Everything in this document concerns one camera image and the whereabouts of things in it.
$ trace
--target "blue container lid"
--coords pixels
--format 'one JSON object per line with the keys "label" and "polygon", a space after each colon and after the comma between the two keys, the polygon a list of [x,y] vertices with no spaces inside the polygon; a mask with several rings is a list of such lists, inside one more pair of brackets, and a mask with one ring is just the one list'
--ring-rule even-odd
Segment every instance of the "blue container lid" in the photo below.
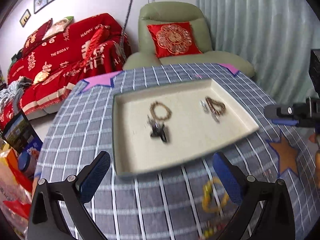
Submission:
{"label": "blue container lid", "polygon": [[21,172],[25,172],[30,164],[30,155],[26,151],[23,151],[18,157],[18,168]]}

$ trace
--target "tablecloth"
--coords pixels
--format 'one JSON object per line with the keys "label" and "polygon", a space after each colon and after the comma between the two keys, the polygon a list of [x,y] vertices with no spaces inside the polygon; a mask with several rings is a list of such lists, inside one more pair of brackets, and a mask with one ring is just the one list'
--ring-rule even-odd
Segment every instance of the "tablecloth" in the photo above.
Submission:
{"label": "tablecloth", "polygon": [[[128,70],[115,76],[114,88],[97,85],[88,91],[80,81],[56,115],[44,141],[36,172],[49,182],[64,180],[79,171],[105,150],[112,153],[112,103],[114,95],[173,82],[212,78],[247,107],[260,125],[253,133],[222,152],[245,175],[267,181],[263,171],[270,169],[275,181],[278,156],[268,141],[279,140],[281,133],[299,151],[299,175],[287,170],[285,180],[293,206],[296,239],[303,239],[319,217],[320,199],[313,174],[315,153],[292,127],[273,125],[263,115],[264,106],[274,101],[241,72],[233,76],[217,64],[184,64]],[[100,230],[110,240],[170,239],[195,240],[205,230],[208,219],[230,218],[237,206],[230,201],[219,214],[202,210],[203,185],[216,176],[212,156],[156,174],[122,180],[110,168],[92,201],[85,205]],[[224,189],[213,188],[213,205],[220,205]],[[244,234],[248,238],[257,223],[260,202]],[[68,226],[81,238],[61,204]]]}

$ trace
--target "orange star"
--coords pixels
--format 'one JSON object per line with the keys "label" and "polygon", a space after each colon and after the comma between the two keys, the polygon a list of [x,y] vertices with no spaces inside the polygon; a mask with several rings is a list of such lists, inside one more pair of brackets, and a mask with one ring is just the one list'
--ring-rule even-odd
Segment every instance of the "orange star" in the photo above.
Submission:
{"label": "orange star", "polygon": [[297,161],[298,151],[294,149],[287,138],[280,133],[279,142],[269,142],[270,147],[279,157],[278,174],[281,176],[287,169],[291,169],[298,175]]}

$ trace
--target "red blanket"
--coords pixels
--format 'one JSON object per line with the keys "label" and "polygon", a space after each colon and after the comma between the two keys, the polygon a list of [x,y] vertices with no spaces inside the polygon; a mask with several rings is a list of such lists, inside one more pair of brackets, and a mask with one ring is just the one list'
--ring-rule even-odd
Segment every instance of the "red blanket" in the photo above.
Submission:
{"label": "red blanket", "polygon": [[[20,107],[25,114],[60,103],[76,83],[87,77],[122,70],[120,54],[121,26],[109,14],[97,15],[70,25],[36,47],[8,72],[8,83],[19,76],[34,80],[43,69],[50,69],[49,77],[26,89]],[[126,40],[125,52],[131,48]],[[12,104],[0,115],[0,129],[13,117]]]}

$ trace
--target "armchair backrest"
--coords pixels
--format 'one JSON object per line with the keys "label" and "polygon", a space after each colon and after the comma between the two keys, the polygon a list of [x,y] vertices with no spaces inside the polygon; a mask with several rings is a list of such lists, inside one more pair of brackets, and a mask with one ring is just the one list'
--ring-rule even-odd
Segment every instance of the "armchair backrest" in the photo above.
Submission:
{"label": "armchair backrest", "polygon": [[153,2],[140,10],[139,51],[155,54],[148,25],[190,22],[198,49],[205,53],[212,50],[209,28],[202,11],[195,5],[183,2]]}

